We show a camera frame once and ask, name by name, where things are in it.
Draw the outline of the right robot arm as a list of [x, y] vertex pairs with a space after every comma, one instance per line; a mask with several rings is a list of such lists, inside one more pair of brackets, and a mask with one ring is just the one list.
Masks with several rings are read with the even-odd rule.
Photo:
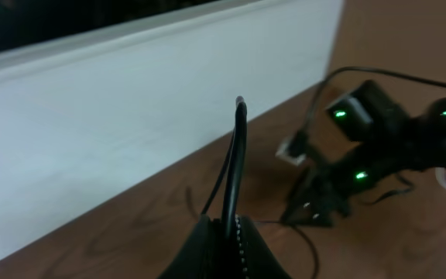
[[315, 167], [303, 172], [280, 221], [330, 227], [331, 213], [346, 217], [351, 196], [400, 171], [446, 168], [446, 98], [418, 117], [408, 113], [373, 80], [332, 102], [326, 113], [358, 145], [335, 162], [307, 146]]

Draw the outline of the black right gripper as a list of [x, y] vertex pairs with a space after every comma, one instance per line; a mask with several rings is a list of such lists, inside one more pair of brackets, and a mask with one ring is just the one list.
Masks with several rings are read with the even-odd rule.
[[342, 218], [352, 214], [348, 199], [325, 181], [316, 167], [306, 167], [288, 194], [284, 223], [291, 226], [332, 227], [333, 212]]

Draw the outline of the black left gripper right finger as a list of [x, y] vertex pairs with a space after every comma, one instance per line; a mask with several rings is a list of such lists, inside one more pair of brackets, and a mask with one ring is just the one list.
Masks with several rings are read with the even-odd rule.
[[231, 278], [290, 279], [247, 216], [235, 217], [236, 267]]

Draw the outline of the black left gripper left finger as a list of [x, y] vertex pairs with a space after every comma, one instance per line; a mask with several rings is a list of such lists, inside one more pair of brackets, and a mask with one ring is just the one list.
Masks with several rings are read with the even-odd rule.
[[219, 219], [202, 215], [159, 279], [220, 279], [225, 267]]

